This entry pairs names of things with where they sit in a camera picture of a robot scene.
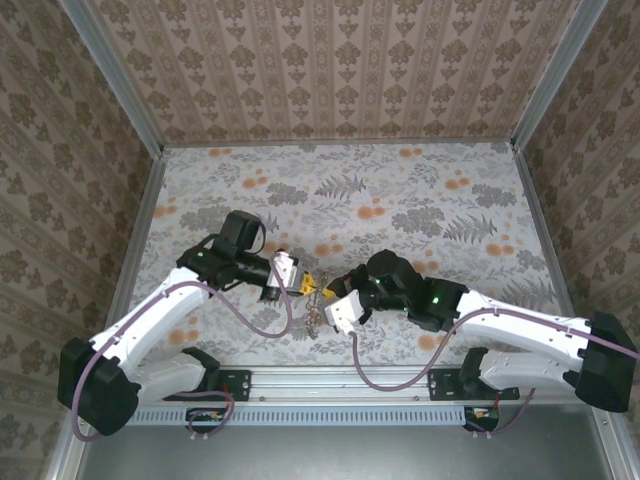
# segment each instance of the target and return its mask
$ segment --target gray leaf pattern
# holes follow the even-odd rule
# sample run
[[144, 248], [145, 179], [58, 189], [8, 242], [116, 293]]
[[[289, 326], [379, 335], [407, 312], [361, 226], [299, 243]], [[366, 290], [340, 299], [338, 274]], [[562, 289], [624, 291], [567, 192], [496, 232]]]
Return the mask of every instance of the gray leaf pattern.
[[[559, 313], [544, 259], [533, 253], [540, 251], [533, 223], [520, 221], [531, 215], [506, 143], [190, 148], [164, 155], [165, 182], [132, 305], [184, 250], [240, 209], [265, 222], [264, 255], [286, 249], [320, 288], [389, 248], [423, 275]], [[262, 304], [259, 294], [242, 285], [227, 297], [259, 328], [280, 330], [284, 305]], [[273, 341], [252, 334], [211, 300], [161, 339], [149, 359], [197, 345], [225, 364], [351, 364], [349, 339], [322, 320], [319, 292], [294, 298], [293, 305], [291, 334]], [[422, 364], [441, 336], [397, 312], [376, 312], [361, 330], [362, 361]], [[484, 342], [490, 344], [456, 338], [442, 361], [460, 362], [470, 346]]]

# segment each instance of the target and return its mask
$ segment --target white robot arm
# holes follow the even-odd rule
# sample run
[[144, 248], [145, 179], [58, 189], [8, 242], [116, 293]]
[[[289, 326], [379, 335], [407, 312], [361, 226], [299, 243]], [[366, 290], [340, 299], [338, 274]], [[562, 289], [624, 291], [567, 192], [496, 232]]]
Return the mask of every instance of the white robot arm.
[[635, 360], [585, 338], [636, 352], [612, 315], [598, 312], [588, 320], [534, 312], [458, 283], [422, 278], [406, 259], [389, 250], [334, 280], [323, 294], [330, 302], [324, 310], [327, 322], [346, 334], [353, 335], [354, 326], [365, 323], [373, 310], [401, 310], [428, 331], [454, 330], [528, 350], [472, 348], [458, 379], [469, 398], [487, 389], [495, 396], [511, 387], [562, 386], [575, 389], [592, 406], [612, 412], [628, 408]]
[[[216, 293], [248, 283], [262, 287], [260, 300], [264, 301], [277, 300], [281, 289], [288, 295], [315, 290], [313, 278], [286, 252], [276, 252], [269, 261], [247, 251], [261, 228], [264, 238], [259, 218], [232, 212], [219, 234], [187, 250], [169, 276], [127, 316], [88, 342], [69, 341], [60, 356], [59, 401], [72, 408], [81, 375], [95, 362], [79, 393], [78, 413], [99, 433], [110, 435], [124, 426], [139, 405], [195, 390], [205, 381], [211, 387], [220, 365], [196, 348], [163, 362], [145, 366], [140, 362], [176, 323], [207, 300], [207, 289]], [[213, 245], [206, 247], [211, 240]]]

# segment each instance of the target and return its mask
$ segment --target purple cable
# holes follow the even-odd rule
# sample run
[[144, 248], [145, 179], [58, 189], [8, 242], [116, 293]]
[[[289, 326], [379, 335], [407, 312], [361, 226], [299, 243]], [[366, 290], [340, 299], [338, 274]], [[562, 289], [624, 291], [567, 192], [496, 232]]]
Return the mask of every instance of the purple cable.
[[507, 430], [513, 428], [520, 421], [520, 418], [522, 418], [522, 415], [524, 414], [525, 410], [531, 403], [531, 400], [533, 400], [533, 395], [535, 393], [536, 393], [536, 389], [532, 388], [531, 391], [529, 392], [529, 395], [527, 395], [527, 397], [524, 399], [524, 403], [522, 404], [522, 407], [520, 407], [520, 410], [518, 410], [518, 413], [516, 414], [516, 416], [513, 417], [511, 421], [507, 423], [504, 427], [497, 428], [493, 432], [487, 432], [484, 428], [482, 428], [477, 423], [472, 422], [471, 420], [467, 420], [467, 425], [471, 425], [473, 428], [478, 429], [479, 431], [476, 433], [484, 433], [486, 436], [499, 435], [501, 433], [504, 433]]
[[127, 320], [111, 336], [111, 338], [109, 338], [105, 342], [105, 344], [91, 357], [89, 362], [87, 362], [87, 365], [84, 367], [84, 370], [82, 370], [82, 374], [80, 375], [80, 378], [78, 379], [78, 383], [76, 384], [76, 389], [73, 393], [73, 401], [71, 403], [71, 430], [73, 431], [73, 434], [76, 436], [76, 438], [78, 438], [78, 440], [81, 440], [83, 442], [91, 442], [100, 437], [99, 433], [96, 433], [95, 435], [83, 434], [80, 431], [80, 427], [78, 425], [78, 407], [80, 406], [80, 394], [82, 393], [84, 385], [87, 382], [87, 378], [89, 378], [89, 374], [91, 373], [91, 370], [98, 362], [98, 359], [102, 357], [102, 355], [104, 355], [104, 353], [116, 342], [116, 338], [123, 335], [129, 329], [129, 327], [131, 327], [131, 325], [133, 325], [151, 307], [153, 307], [156, 303], [158, 303], [163, 298], [166, 298], [166, 296], [169, 296], [172, 293], [174, 293], [176, 290], [180, 290], [181, 288], [184, 288], [184, 287], [197, 287], [197, 288], [201, 288], [202, 290], [206, 290], [207, 292], [211, 293], [214, 297], [216, 297], [218, 300], [220, 300], [227, 308], [229, 308], [229, 310], [231, 310], [231, 312], [233, 312], [233, 314], [244, 325], [246, 325], [252, 332], [257, 333], [258, 335], [261, 335], [263, 337], [271, 338], [271, 339], [282, 338], [287, 333], [289, 333], [289, 330], [291, 330], [291, 327], [293, 326], [293, 309], [291, 307], [291, 299], [287, 294], [287, 289], [284, 286], [284, 282], [282, 281], [282, 278], [280, 277], [280, 274], [278, 273], [278, 270], [275, 267], [274, 257], [275, 255], [269, 258], [269, 265], [271, 266], [271, 269], [274, 272], [274, 276], [276, 278], [276, 281], [278, 282], [278, 287], [280, 288], [280, 293], [282, 294], [285, 308], [287, 310], [287, 324], [285, 325], [284, 329], [281, 332], [267, 333], [255, 327], [253, 324], [251, 324], [251, 322], [249, 322], [249, 320], [247, 320], [238, 311], [236, 307], [233, 306], [233, 304], [231, 304], [231, 302], [229, 302], [229, 300], [226, 299], [226, 297], [222, 294], [222, 292], [219, 292], [218, 290], [210, 287], [209, 285], [205, 285], [204, 283], [196, 282], [196, 281], [181, 282], [181, 283], [172, 285], [171, 287], [167, 288], [164, 292], [159, 293], [158, 295], [153, 297], [151, 300], [149, 300], [148, 303], [143, 305], [140, 308], [140, 310], [138, 310], [135, 314], [133, 314], [131, 318]]
[[[212, 431], [206, 433], [207, 437], [212, 437], [212, 436], [217, 435], [218, 433], [220, 433], [220, 430], [222, 430], [222, 428], [231, 419], [231, 416], [233, 415], [233, 411], [236, 408], [236, 402], [233, 399], [233, 395], [231, 395], [231, 394], [229, 394], [227, 392], [221, 392], [221, 391], [180, 392], [180, 393], [176, 393], [175, 394], [175, 396], [177, 396], [177, 397], [187, 397], [187, 398], [209, 397], [209, 396], [213, 396], [213, 395], [224, 397], [225, 399], [227, 399], [227, 401], [229, 402], [229, 408], [225, 412], [224, 418], [220, 421], [218, 426], [216, 428], [214, 428]], [[195, 420], [195, 418], [198, 415], [202, 415], [203, 413], [209, 413], [209, 410], [196, 410], [195, 412], [191, 412], [191, 416], [189, 417], [189, 423], [187, 425], [187, 429], [189, 430], [189, 432], [191, 432], [192, 435], [196, 434], [196, 432], [193, 430], [193, 421]]]
[[522, 320], [527, 320], [533, 323], [537, 323], [539, 325], [543, 325], [545, 327], [549, 327], [549, 328], [553, 328], [554, 330], [560, 330], [563, 331], [567, 334], [571, 334], [571, 335], [575, 335], [576, 337], [581, 337], [581, 338], [586, 338], [587, 340], [594, 342], [594, 343], [598, 343], [604, 347], [610, 348], [611, 350], [615, 350], [616, 352], [620, 352], [623, 353], [624, 355], [627, 355], [633, 359], [635, 359], [636, 361], [640, 361], [640, 354], [638, 352], [634, 352], [633, 350], [629, 350], [628, 348], [625, 347], [621, 347], [618, 344], [615, 344], [613, 342], [610, 342], [608, 340], [605, 340], [603, 338], [600, 337], [596, 337], [595, 335], [591, 335], [590, 333], [585, 333], [585, 332], [581, 332], [579, 330], [573, 330], [572, 328], [569, 328], [565, 325], [561, 325], [559, 323], [555, 323], [555, 322], [551, 322], [549, 320], [544, 320], [542, 318], [538, 318], [534, 315], [529, 315], [528, 313], [522, 313], [522, 312], [518, 312], [516, 310], [510, 310], [508, 308], [481, 308], [479, 310], [475, 310], [473, 312], [470, 312], [468, 314], [466, 314], [464, 317], [462, 317], [460, 320], [458, 320], [456, 323], [453, 324], [453, 326], [451, 327], [451, 329], [447, 332], [447, 334], [443, 337], [442, 339], [442, 343], [440, 343], [440, 345], [438, 346], [438, 349], [435, 351], [435, 353], [433, 354], [433, 357], [431, 357], [431, 360], [429, 360], [429, 363], [427, 363], [425, 365], [425, 367], [420, 371], [420, 373], [418, 373], [418, 375], [416, 375], [414, 378], [412, 378], [411, 380], [402, 383], [400, 385], [395, 385], [392, 387], [385, 387], [383, 385], [377, 385], [375, 383], [373, 383], [371, 380], [369, 380], [367, 378], [367, 376], [365, 375], [364, 371], [362, 370], [362, 365], [360, 365], [360, 359], [358, 358], [358, 336], [356, 335], [355, 332], [349, 332], [349, 336], [351, 336], [353, 338], [353, 363], [354, 366], [356, 367], [356, 370], [358, 371], [358, 375], [360, 376], [360, 378], [362, 379], [362, 381], [364, 383], [366, 383], [367, 385], [369, 385], [371, 388], [373, 388], [374, 390], [379, 390], [381, 392], [397, 392], [399, 390], [404, 390], [407, 387], [410, 387], [412, 385], [415, 385], [418, 381], [420, 381], [420, 379], [422, 377], [424, 377], [427, 372], [435, 365], [436, 361], [438, 360], [438, 357], [440, 356], [440, 354], [442, 353], [442, 351], [445, 349], [447, 342], [449, 341], [449, 339], [451, 338], [451, 336], [455, 333], [455, 331], [460, 328], [462, 325], [464, 325], [465, 322], [468, 322], [469, 320], [471, 320], [472, 318], [478, 317], [480, 315], [499, 315], [499, 314], [505, 314], [505, 315], [510, 315], [513, 317], [517, 317], [517, 318], [521, 318]]

